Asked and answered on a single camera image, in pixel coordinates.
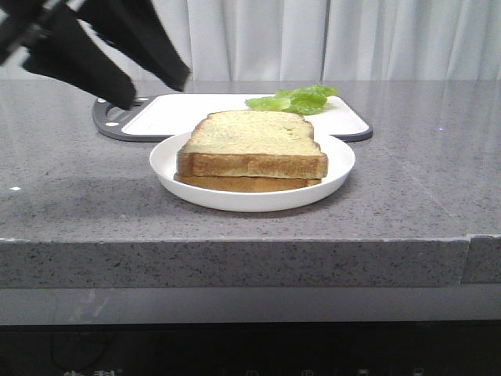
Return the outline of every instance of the countertop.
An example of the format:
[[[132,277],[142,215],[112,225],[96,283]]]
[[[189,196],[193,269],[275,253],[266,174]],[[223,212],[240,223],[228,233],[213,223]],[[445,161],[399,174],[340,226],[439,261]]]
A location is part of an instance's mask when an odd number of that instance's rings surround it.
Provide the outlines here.
[[[273,93],[310,82],[190,82]],[[0,81],[0,287],[444,287],[501,282],[499,81],[336,81],[373,126],[346,183],[302,208],[202,208],[155,143],[97,132],[62,82]],[[156,81],[139,95],[168,94]]]

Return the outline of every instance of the white cutting board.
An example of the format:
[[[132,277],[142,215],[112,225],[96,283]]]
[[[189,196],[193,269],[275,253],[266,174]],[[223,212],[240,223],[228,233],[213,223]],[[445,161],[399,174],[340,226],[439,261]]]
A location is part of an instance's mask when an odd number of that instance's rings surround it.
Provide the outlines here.
[[[97,121],[100,131],[123,140],[145,140],[148,136],[178,135],[192,131],[209,113],[245,110],[246,99],[269,94],[166,94],[145,98],[141,108],[126,121]],[[341,98],[329,97],[321,114],[305,116],[315,132],[336,136],[344,141],[359,141],[372,136],[372,127],[362,120]]]

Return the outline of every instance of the cutting board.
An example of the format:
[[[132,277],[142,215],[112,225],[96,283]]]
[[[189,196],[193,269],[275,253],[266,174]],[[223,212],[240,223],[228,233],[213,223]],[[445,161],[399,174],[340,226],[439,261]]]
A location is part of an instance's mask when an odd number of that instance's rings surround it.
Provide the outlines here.
[[[92,118],[104,135],[123,141],[160,142],[169,136],[192,131],[211,112],[245,110],[246,99],[269,94],[166,94],[137,98],[130,111],[97,99]],[[373,128],[340,97],[331,96],[321,114],[305,116],[315,132],[345,142],[368,139]]]

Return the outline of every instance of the bread crust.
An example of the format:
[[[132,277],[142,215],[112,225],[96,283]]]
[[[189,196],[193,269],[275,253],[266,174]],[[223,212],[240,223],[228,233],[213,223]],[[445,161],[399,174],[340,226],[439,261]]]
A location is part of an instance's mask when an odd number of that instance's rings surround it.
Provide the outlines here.
[[[321,179],[327,156],[270,154],[179,153],[178,173],[183,176],[267,176]]]

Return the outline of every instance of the bread slice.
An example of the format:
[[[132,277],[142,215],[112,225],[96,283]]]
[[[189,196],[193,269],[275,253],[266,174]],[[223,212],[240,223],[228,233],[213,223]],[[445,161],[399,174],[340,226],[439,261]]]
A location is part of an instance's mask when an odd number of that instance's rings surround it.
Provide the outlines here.
[[[284,179],[261,176],[181,176],[179,174],[175,174],[174,179],[190,186],[199,186],[209,190],[246,193],[296,190],[322,182],[321,179]]]
[[[327,156],[301,115],[232,110],[209,114],[178,152],[181,176],[321,179]]]

